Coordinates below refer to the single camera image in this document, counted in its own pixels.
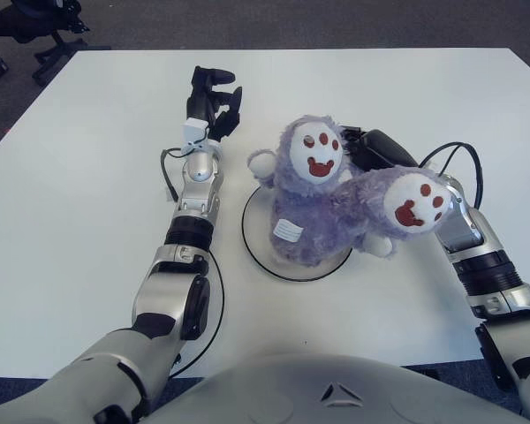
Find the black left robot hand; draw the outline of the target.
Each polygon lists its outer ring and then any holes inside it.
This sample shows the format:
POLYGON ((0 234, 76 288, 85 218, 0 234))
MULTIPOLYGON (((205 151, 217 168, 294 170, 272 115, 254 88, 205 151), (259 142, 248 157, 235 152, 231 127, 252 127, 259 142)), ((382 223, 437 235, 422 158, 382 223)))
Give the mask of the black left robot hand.
POLYGON ((214 90, 215 86, 231 84, 235 79, 235 74, 226 70, 198 65, 194 68, 186 117, 206 122, 210 140, 220 142, 239 125, 242 87, 237 87, 232 93, 214 90))

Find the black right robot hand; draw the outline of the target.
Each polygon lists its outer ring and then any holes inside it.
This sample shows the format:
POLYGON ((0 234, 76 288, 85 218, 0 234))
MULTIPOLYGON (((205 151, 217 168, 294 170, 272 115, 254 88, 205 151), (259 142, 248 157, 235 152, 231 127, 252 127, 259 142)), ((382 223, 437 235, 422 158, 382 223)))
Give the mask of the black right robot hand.
POLYGON ((389 135, 378 129, 364 131, 344 126, 344 148, 350 161, 363 171, 380 170, 397 165, 418 167, 414 158, 389 135))

